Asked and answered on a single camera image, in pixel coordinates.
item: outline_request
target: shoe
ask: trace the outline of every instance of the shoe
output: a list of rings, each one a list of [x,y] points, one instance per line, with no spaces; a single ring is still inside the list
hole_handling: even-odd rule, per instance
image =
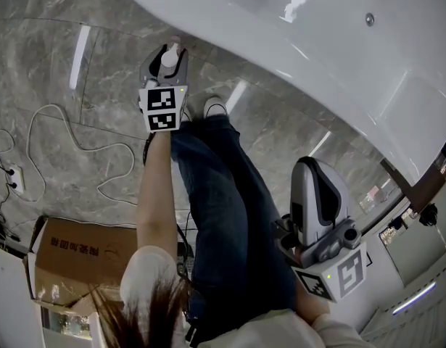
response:
[[[190,111],[189,111],[189,108],[187,108],[187,106],[185,106],[184,107],[184,112],[183,112],[183,114],[182,114],[182,117],[181,117],[181,122],[182,123],[184,123],[184,122],[192,122],[192,115],[191,115],[191,113],[190,113]]]
[[[205,103],[205,107],[203,109],[203,117],[207,118],[215,115],[226,115],[228,116],[228,110],[224,105],[224,102],[218,98],[217,96],[212,96]]]

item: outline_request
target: wall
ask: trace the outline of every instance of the wall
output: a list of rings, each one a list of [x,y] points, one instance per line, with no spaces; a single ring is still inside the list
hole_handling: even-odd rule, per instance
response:
[[[432,200],[439,210],[437,226],[446,241],[446,184]],[[388,247],[403,283],[408,285],[428,270],[445,252],[445,244],[435,227],[425,227],[415,220]]]
[[[29,297],[21,259],[0,250],[0,348],[42,348],[41,312]]]
[[[427,294],[393,315],[395,308],[424,290]],[[446,347],[446,253],[374,315],[362,337],[376,347]]]
[[[354,326],[361,331],[378,307],[388,298],[403,290],[403,283],[384,244],[379,238],[382,227],[387,226],[394,212],[401,210],[406,201],[397,205],[378,225],[363,238],[373,262],[366,268],[366,279],[353,293],[340,303],[331,304],[331,314],[337,320]]]

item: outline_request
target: hand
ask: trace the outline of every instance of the hand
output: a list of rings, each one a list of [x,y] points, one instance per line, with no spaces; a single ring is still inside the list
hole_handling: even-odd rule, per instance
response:
[[[300,249],[295,251],[298,260],[300,259],[300,252]],[[296,312],[308,325],[312,325],[319,316],[331,312],[327,300],[306,291],[298,278],[295,280],[295,289],[297,294]]]

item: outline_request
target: jeans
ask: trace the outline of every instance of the jeans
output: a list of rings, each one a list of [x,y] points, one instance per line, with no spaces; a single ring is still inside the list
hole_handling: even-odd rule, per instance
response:
[[[270,310],[294,309],[295,278],[272,237],[278,211],[225,115],[171,138],[198,228],[189,317],[207,341]]]

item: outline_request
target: person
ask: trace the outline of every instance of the person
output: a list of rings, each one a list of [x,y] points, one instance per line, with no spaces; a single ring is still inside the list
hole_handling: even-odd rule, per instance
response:
[[[198,228],[191,283],[176,269],[171,157]],[[124,310],[107,303],[99,308],[110,332],[107,346],[186,347],[186,312],[191,347],[371,347],[352,327],[331,319],[326,301],[304,290],[274,244],[277,218],[224,103],[209,99],[199,122],[186,109],[180,130],[156,133],[149,145],[138,250],[120,287]]]

